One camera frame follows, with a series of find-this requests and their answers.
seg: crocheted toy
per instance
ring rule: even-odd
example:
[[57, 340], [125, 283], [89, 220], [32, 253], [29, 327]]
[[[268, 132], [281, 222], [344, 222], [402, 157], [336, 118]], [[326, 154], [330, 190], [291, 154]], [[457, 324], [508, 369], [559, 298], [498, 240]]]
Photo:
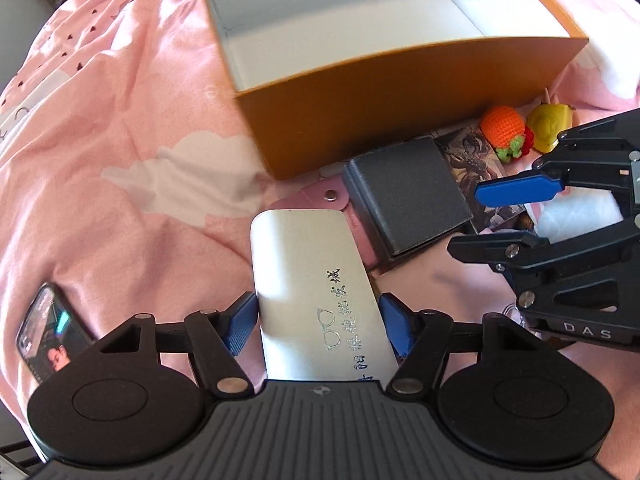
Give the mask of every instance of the crocheted toy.
[[527, 155], [533, 146], [533, 132], [514, 108], [495, 106], [480, 119], [482, 133], [503, 162]]

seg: bed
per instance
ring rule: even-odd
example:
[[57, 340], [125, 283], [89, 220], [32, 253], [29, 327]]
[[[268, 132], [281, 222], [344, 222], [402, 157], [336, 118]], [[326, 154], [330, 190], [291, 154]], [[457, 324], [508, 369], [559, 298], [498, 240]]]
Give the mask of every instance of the bed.
[[[640, 6], [557, 0], [591, 38], [550, 93], [575, 120], [640, 106]], [[205, 0], [68, 0], [0, 96], [0, 397], [24, 422], [36, 383], [15, 337], [46, 280], [96, 335], [139, 312], [174, 322], [252, 290], [253, 216], [319, 178], [266, 173], [216, 44]], [[504, 281], [451, 259], [446, 240], [380, 276], [412, 308], [478, 321], [513, 301]], [[598, 457], [640, 472], [640, 356], [584, 344], [566, 355], [612, 393]], [[180, 356], [163, 362], [188, 371]], [[239, 357], [264, 378], [259, 334]], [[461, 366], [463, 362], [453, 363]]]

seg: plush toy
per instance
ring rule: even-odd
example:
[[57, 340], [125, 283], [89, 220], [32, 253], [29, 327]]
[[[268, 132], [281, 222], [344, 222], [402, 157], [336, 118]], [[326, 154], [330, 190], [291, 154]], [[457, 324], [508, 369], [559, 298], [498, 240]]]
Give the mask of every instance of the plush toy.
[[558, 145], [558, 134], [574, 125], [574, 107], [561, 105], [557, 96], [545, 95], [541, 105], [533, 109], [527, 117], [527, 126], [534, 135], [533, 147], [541, 153], [549, 153]]
[[495, 106], [480, 119], [482, 133], [503, 162], [527, 155], [533, 146], [533, 132], [510, 106]]

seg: open cardboard box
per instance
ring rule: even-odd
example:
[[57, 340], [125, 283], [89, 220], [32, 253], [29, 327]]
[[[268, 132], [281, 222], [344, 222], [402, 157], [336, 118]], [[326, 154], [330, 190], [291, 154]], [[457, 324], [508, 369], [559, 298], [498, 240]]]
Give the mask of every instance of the open cardboard box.
[[276, 178], [539, 95], [588, 39], [553, 0], [209, 0]]

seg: phone screen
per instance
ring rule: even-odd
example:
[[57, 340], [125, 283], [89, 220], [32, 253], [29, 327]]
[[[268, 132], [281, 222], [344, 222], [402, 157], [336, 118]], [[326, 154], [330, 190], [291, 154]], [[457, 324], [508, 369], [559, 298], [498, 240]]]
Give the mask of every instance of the phone screen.
[[22, 359], [42, 383], [94, 341], [62, 290], [54, 283], [45, 283], [29, 307], [16, 343]]

